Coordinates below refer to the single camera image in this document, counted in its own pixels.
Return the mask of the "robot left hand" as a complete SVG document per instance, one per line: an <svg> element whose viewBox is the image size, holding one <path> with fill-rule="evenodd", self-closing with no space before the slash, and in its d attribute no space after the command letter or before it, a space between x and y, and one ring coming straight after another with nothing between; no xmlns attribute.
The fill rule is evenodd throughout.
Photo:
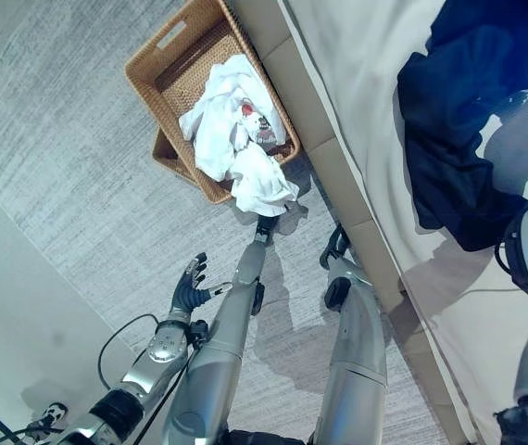
<svg viewBox="0 0 528 445"><path fill-rule="evenodd" d="M224 296L232 288L231 282L223 282L207 288L199 285L205 280L204 271L207 268L207 254L197 254L184 269L171 301L168 318L189 324L194 309L204 305L215 297Z"/></svg>

